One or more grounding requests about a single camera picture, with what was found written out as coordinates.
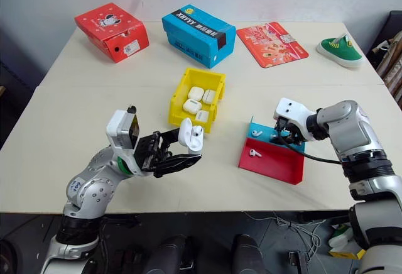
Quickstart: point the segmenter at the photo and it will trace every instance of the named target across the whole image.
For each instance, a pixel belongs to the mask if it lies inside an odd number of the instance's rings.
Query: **black tape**
[[[186,13],[183,13],[182,10],[176,10],[175,12],[171,13],[174,15],[176,18],[180,19],[190,27],[193,27],[196,30],[199,30],[199,32],[202,32],[205,35],[208,35],[212,38],[216,38],[218,41],[218,50],[220,50],[224,45],[226,45],[226,33],[225,32],[219,32],[215,29],[212,29],[211,27],[208,27],[205,24],[200,23],[196,19],[193,19],[191,16],[188,16]]]

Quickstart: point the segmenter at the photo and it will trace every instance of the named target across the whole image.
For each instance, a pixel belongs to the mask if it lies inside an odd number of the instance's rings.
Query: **sticker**
[[[184,12],[186,12],[187,14],[193,14],[194,9],[193,8],[187,8],[186,10],[184,10]]]
[[[293,43],[296,41],[290,34],[281,35],[280,38],[284,43]]]
[[[69,197],[73,197],[77,195],[78,191],[80,190],[81,186],[85,183],[83,178],[77,177],[68,186],[67,195]]]
[[[208,111],[198,111],[195,115],[196,121],[207,122],[208,121],[209,112]]]
[[[139,50],[138,40],[134,40],[132,43],[129,43],[124,47],[124,53],[127,56],[130,56],[133,53],[136,53]]]
[[[114,14],[108,14],[107,16],[105,16],[104,19],[98,19],[98,21],[102,27],[106,27],[106,26],[116,25],[116,24],[120,23],[121,20],[118,19],[117,16]]]

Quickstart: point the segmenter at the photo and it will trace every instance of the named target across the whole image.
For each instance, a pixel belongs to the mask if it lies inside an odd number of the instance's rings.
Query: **box label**
[[[191,47],[185,45],[184,43],[181,43],[180,41],[176,40],[175,41],[175,46],[177,48],[181,49],[183,52],[186,52],[187,54],[191,55],[192,57],[195,57],[198,60],[202,61],[201,53],[193,50]]]
[[[208,27],[207,25],[203,25],[196,19],[193,19],[181,11],[181,9],[176,10],[171,13],[174,15],[176,18],[180,19],[187,25],[195,28],[196,30],[199,30],[205,35],[208,35],[210,37],[216,38],[218,40],[218,50],[220,50],[224,45],[226,45],[226,33],[225,32],[219,32],[215,29],[212,29],[211,27]]]
[[[138,40],[134,40],[132,43],[129,43],[124,47],[124,53],[127,56],[136,53],[139,50]]]

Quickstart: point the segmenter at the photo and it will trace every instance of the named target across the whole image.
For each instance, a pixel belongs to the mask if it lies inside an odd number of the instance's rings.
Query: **white earbud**
[[[258,136],[261,135],[262,133],[263,133],[263,131],[256,131],[256,130],[254,130],[254,131],[251,132],[251,135],[252,135],[253,137],[258,137]]]
[[[261,158],[261,154],[256,150],[250,150],[249,155],[250,156],[259,156]]]
[[[199,125],[193,126],[193,133],[192,133],[193,136],[198,137],[201,134],[201,132],[202,132],[202,126]]]

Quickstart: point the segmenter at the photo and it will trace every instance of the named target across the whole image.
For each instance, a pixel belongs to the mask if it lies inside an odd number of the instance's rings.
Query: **table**
[[[236,28],[256,24],[233,23]],[[205,69],[202,64],[168,43],[161,23],[145,25],[149,47],[118,64],[95,47],[81,30],[76,29],[42,85],[176,87],[185,68]],[[317,43],[324,38],[338,37],[347,32],[344,24],[283,23],[283,26],[310,54],[308,58],[275,68],[261,68],[236,37],[234,52],[212,70],[227,74],[232,85],[384,84],[369,62],[355,70],[345,69],[315,51]]]
[[[60,213],[68,181],[108,145],[106,124],[116,109],[137,107],[140,136],[176,128],[167,122],[169,100],[185,68],[200,66],[167,44],[160,23],[146,26],[151,45],[117,65],[79,30],[74,32],[0,151],[0,212]],[[314,52],[319,39],[337,36],[344,25],[284,26],[310,57],[262,69],[236,39],[234,54],[213,68],[227,74],[226,90],[212,132],[205,135],[202,159],[163,178],[121,182],[107,212],[349,208],[354,201],[338,165],[306,159],[298,185],[237,167],[251,116],[256,123],[273,126],[273,111],[281,97],[310,109],[356,100],[370,116],[395,171],[401,172],[402,139],[395,131],[402,124],[402,113],[382,80],[368,63],[348,70]],[[172,151],[186,149],[175,144]],[[307,143],[306,152],[336,157],[329,140]]]
[[[339,165],[305,160],[303,182],[290,185],[237,167],[247,124],[274,125],[273,110],[283,96],[311,109],[355,99],[401,172],[402,113],[382,85],[236,87],[227,82],[202,159],[163,178],[121,182],[108,212],[245,211],[346,209],[354,201]],[[108,145],[106,124],[115,109],[133,103],[141,135],[171,129],[168,100],[174,87],[39,87],[0,153],[0,211],[62,211],[68,181]],[[179,144],[175,153],[184,152]],[[307,143],[307,153],[335,158],[329,140]]]

